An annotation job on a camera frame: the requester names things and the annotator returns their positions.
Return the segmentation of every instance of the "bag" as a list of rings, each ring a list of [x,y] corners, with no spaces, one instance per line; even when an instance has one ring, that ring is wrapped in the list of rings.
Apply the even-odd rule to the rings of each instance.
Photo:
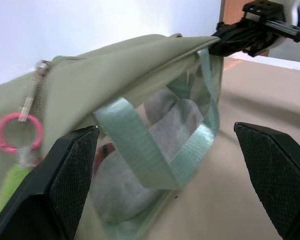
[[[218,40],[211,36],[146,35],[78,57],[53,59],[40,98],[34,103],[36,109],[31,110],[39,109],[37,116],[43,124],[43,140],[37,154],[44,158],[54,142],[72,130],[98,125],[114,143],[117,159],[123,159],[121,164],[138,180],[140,189],[157,193],[140,214],[110,223],[97,214],[92,185],[76,239],[144,238],[174,198],[174,191],[185,187],[191,179],[219,128],[217,102],[223,59],[209,55],[208,51]],[[0,86],[0,117],[19,110],[32,75]],[[140,106],[149,125],[136,111]],[[161,113],[157,107],[154,114],[153,106],[161,106]],[[169,148],[173,150],[169,152],[163,150],[162,139],[176,137],[173,128],[163,131],[171,123],[181,126],[177,130],[181,140],[173,141],[174,147]],[[28,123],[20,124],[23,123],[6,128],[7,142],[19,148],[29,145],[36,135]],[[165,132],[167,136],[160,140],[162,136],[155,136],[154,132]],[[0,189],[7,189],[3,186],[5,177],[16,163],[15,155],[0,150]],[[105,159],[101,169],[106,164],[116,165]]]

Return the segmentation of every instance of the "lime green fabric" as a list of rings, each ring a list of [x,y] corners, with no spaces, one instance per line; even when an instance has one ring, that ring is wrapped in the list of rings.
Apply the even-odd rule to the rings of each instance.
[[[30,172],[30,169],[23,168],[19,164],[13,165],[12,169],[7,173],[0,190],[0,212]]]

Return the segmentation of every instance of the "sage green fabric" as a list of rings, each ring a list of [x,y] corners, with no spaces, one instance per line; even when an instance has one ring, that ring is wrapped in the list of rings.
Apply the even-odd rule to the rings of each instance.
[[[66,133],[95,125],[92,112],[113,100],[123,97],[133,106],[139,106],[163,86],[191,69],[198,61],[197,51],[207,48],[217,37],[180,37],[174,35],[146,35],[136,37],[78,57],[57,57],[45,78],[42,88],[44,138],[40,154],[44,158],[54,142]],[[219,82],[222,60],[214,58],[219,66],[213,83]],[[20,110],[32,81],[33,73],[0,85],[0,117]],[[6,133],[7,141],[18,146],[32,142],[35,131],[31,127],[13,124]],[[16,157],[0,150],[0,188],[7,172],[16,163]],[[147,224],[142,225],[142,236],[151,225],[168,196],[154,206]],[[96,212],[87,205],[79,224],[76,239],[96,240],[92,230],[102,228]]]
[[[200,107],[204,108],[205,101],[202,99],[207,99],[210,107],[207,114],[204,115],[203,123],[181,148],[171,164],[164,158],[137,111],[123,97],[95,112],[102,129],[114,142],[116,149],[146,188],[165,190],[183,188],[216,138],[219,128],[217,100],[220,86],[215,88],[213,84],[213,66],[210,67],[208,49],[201,50],[199,55],[201,68],[195,74],[202,74],[202,81],[205,84],[202,84],[202,89],[197,92],[200,96],[197,104],[202,104]],[[181,88],[183,94],[188,92],[187,95],[191,95],[192,86],[190,84]]]

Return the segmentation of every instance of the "robotic arm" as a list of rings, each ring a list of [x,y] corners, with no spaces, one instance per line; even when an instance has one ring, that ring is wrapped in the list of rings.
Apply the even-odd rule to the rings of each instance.
[[[300,42],[300,0],[256,0],[242,10],[241,21],[218,23],[214,36],[220,41],[210,48],[210,54],[227,57],[243,51],[255,57],[286,38]]]

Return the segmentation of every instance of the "white wall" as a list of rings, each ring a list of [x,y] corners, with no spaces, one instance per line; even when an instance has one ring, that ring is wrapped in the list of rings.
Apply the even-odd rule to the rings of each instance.
[[[40,59],[146,35],[211,35],[221,0],[0,0],[0,83]]]
[[[284,59],[300,62],[300,42],[287,39],[282,45],[271,49],[269,56],[276,59]]]

